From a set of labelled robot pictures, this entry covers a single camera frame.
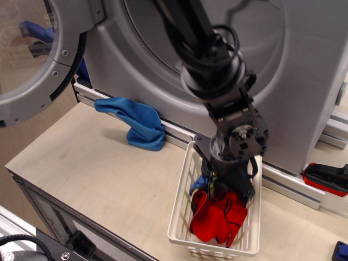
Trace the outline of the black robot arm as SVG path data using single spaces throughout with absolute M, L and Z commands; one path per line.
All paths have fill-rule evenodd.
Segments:
M 217 127 L 212 138 L 194 139 L 202 173 L 217 175 L 224 189 L 248 202 L 256 192 L 247 168 L 258 172 L 255 157 L 264 155 L 269 131 L 249 95 L 256 74 L 246 67 L 238 36 L 227 25 L 212 25 L 200 1 L 154 1 L 154 6 L 182 61 L 184 89 Z

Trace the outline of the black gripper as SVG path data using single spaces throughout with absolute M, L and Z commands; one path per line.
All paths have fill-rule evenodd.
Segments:
M 256 194 L 252 185 L 256 175 L 255 157 L 246 160 L 224 158 L 213 149 L 215 140 L 203 135 L 194 137 L 194 149 L 203 159 L 201 173 L 204 183 L 213 184 L 217 177 L 221 183 L 221 191 L 231 189 L 242 201 L 252 200 Z

